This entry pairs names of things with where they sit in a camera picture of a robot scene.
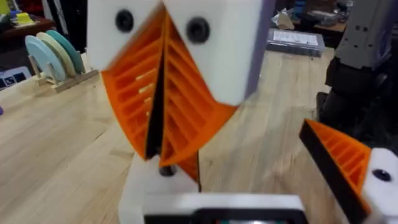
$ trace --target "clear plastic container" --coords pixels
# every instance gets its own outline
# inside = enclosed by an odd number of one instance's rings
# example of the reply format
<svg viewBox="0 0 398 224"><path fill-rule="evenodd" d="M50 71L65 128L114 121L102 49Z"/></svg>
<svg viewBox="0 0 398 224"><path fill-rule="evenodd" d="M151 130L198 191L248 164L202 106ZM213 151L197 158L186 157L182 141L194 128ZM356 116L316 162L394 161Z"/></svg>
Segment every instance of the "clear plastic container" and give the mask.
<svg viewBox="0 0 398 224"><path fill-rule="evenodd" d="M325 43L320 34L269 29L267 50L321 57L325 50Z"/></svg>

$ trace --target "white plastic block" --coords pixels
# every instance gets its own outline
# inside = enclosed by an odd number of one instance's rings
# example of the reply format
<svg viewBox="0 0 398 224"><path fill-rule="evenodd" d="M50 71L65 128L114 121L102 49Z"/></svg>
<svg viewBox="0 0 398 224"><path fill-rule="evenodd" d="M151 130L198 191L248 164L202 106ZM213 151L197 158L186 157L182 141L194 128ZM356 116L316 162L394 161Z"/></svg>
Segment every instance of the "white plastic block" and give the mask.
<svg viewBox="0 0 398 224"><path fill-rule="evenodd" d="M98 70L112 65L160 4L161 0L89 0L87 47L90 65ZM134 27L127 33L116 27L116 15L123 9L130 11L134 18Z"/></svg>
<svg viewBox="0 0 398 224"><path fill-rule="evenodd" d="M228 105L242 103L257 88L274 1L164 0L164 4L213 98ZM194 17L209 23L210 36L203 44L187 37L187 24Z"/></svg>
<svg viewBox="0 0 398 224"><path fill-rule="evenodd" d="M374 170L384 170L391 181L378 179ZM366 173L363 197L369 202L372 212L378 212L387 223L398 223L398 157L388 149L374 148Z"/></svg>
<svg viewBox="0 0 398 224"><path fill-rule="evenodd" d="M159 174L159 156L143 161L134 156L119 203L120 224L144 224L142 208L148 197L198 192L198 185L181 168L172 177Z"/></svg>

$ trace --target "black edge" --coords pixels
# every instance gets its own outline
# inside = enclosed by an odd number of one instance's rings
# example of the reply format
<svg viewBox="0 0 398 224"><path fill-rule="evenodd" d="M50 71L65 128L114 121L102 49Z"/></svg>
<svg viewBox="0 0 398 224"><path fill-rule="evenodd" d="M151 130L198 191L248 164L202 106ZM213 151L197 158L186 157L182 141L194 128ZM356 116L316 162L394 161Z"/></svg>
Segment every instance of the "black edge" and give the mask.
<svg viewBox="0 0 398 224"><path fill-rule="evenodd" d="M329 152L323 147L323 144L306 121L304 121L302 126L300 139L317 164L348 221L351 224L362 223L368 213L362 207L361 201L349 186L349 183L347 183Z"/></svg>

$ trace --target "light blue disc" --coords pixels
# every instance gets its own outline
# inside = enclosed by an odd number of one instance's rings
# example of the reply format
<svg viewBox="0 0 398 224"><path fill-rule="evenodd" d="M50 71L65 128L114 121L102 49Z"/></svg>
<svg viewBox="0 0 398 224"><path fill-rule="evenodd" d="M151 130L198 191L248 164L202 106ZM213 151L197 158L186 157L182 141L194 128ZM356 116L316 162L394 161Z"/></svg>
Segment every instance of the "light blue disc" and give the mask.
<svg viewBox="0 0 398 224"><path fill-rule="evenodd" d="M65 69L63 68L61 61L55 56L54 52L45 45L41 40L32 35L25 37L25 45L29 55L35 58L39 68L48 76L50 73L50 63L54 68L54 76L58 81L64 81L66 78Z"/></svg>

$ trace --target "yellow object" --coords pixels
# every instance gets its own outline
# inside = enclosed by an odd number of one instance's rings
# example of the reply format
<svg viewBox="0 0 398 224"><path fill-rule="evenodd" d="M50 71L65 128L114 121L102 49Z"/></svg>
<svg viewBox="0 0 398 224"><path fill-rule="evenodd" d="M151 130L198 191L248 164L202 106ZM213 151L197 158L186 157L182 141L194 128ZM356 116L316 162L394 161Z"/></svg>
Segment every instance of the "yellow object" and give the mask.
<svg viewBox="0 0 398 224"><path fill-rule="evenodd" d="M9 14L10 8L8 8L7 0L0 0L0 14Z"/></svg>
<svg viewBox="0 0 398 224"><path fill-rule="evenodd" d="M33 22L33 20L30 19L28 13L26 13L26 12L18 13L17 21L18 21L18 24L26 24L26 23Z"/></svg>

